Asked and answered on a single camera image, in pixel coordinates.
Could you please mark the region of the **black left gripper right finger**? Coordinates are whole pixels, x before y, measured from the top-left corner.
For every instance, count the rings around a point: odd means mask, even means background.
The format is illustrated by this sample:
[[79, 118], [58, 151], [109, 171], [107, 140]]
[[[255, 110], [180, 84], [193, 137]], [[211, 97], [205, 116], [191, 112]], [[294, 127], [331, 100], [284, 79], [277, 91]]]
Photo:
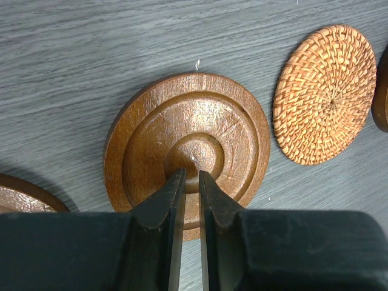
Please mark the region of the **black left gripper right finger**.
[[246, 210], [206, 171], [199, 173], [199, 212], [204, 290], [251, 290]]

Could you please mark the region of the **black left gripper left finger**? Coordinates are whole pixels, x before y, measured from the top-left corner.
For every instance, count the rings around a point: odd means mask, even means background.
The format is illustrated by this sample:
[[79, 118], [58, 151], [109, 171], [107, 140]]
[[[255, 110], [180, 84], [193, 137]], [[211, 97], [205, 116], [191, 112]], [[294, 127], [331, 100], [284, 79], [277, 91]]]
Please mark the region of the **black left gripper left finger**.
[[117, 290], [178, 290], [185, 206], [186, 170], [178, 169], [129, 211]]

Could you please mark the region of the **brown wooden coaster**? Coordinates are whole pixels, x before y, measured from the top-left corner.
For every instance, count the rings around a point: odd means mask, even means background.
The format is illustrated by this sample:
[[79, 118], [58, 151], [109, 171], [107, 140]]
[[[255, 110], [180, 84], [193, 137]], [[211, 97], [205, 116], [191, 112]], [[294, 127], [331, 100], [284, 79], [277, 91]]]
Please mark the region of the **brown wooden coaster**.
[[1, 174], [1, 214], [69, 212], [56, 196], [26, 180]]
[[270, 156], [270, 130], [256, 98], [210, 73], [182, 73], [140, 90], [118, 113], [103, 154], [112, 207], [128, 212], [186, 170], [184, 239], [199, 237], [199, 173], [242, 206], [256, 195]]
[[376, 71], [376, 87], [372, 102], [372, 116], [376, 126], [383, 132], [388, 131], [387, 126], [387, 57], [388, 46], [379, 61]]

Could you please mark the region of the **woven rattan coaster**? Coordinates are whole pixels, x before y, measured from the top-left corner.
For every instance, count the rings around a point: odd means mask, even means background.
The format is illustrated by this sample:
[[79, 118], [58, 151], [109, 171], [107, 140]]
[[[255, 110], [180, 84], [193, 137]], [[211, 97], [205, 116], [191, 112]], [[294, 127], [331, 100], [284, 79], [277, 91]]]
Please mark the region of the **woven rattan coaster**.
[[375, 87], [375, 54], [359, 30], [332, 25], [312, 33], [275, 90], [273, 129], [283, 153], [304, 166], [339, 155], [364, 127]]

